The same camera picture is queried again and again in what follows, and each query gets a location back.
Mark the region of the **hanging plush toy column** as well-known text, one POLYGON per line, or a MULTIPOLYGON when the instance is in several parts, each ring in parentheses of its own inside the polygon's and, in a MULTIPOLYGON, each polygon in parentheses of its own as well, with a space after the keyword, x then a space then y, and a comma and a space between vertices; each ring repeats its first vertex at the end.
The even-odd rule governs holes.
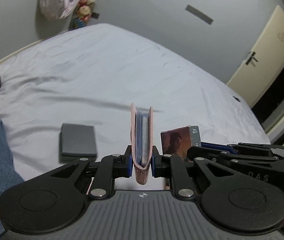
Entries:
POLYGON ((99 18, 99 14, 94 12, 96 1, 97 0, 79 0, 72 15, 69 30, 86 27, 91 18, 99 18))

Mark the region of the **photo card box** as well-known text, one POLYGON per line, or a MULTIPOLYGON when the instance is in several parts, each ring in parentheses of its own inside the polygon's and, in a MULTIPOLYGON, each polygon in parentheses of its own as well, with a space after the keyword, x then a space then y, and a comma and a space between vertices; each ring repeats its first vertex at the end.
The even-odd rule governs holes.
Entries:
POLYGON ((161 132, 163 154, 177 155, 183 161, 189 162, 187 150, 192 146, 201 147, 198 126, 185 126, 170 131, 161 132))

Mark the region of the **light blue bed sheet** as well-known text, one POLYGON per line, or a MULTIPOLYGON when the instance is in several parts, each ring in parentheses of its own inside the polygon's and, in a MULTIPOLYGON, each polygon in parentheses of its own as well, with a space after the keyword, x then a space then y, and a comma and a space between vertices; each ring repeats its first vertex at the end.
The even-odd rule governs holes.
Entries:
POLYGON ((110 24, 38 43, 0 64, 0 118, 16 171, 25 180, 59 167, 63 123, 95 129, 98 156, 130 144, 131 105, 154 110, 160 133, 197 125, 215 144, 269 139, 246 102, 173 51, 110 24))

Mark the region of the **grey wall plate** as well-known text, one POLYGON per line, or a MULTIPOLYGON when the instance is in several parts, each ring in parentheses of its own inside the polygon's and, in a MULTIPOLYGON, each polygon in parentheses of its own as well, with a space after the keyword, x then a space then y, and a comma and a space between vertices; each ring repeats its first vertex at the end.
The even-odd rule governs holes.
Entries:
POLYGON ((191 13, 192 15, 198 17, 199 19, 201 19, 202 21, 204 21, 208 25, 211 25, 213 23, 212 18, 210 18, 205 13, 201 12, 200 10, 196 9, 195 7, 193 7, 189 4, 186 6, 185 10, 188 11, 189 13, 191 13))

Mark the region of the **dark grey square box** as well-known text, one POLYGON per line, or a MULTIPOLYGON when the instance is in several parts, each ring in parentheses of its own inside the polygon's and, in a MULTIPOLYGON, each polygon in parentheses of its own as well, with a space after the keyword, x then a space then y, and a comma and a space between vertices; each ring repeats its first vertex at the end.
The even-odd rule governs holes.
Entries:
POLYGON ((80 158, 96 161, 98 149, 93 126, 67 124, 61 126, 59 137, 59 161, 69 163, 80 158))

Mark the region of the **cream door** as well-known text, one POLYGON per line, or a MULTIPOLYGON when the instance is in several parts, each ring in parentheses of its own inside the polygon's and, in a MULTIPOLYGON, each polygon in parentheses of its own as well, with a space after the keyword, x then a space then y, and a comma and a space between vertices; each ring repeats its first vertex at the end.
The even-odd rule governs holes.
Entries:
POLYGON ((284 68, 284 10, 277 5, 259 38, 227 85, 253 107, 284 68), (256 67, 245 64, 256 52, 256 67))

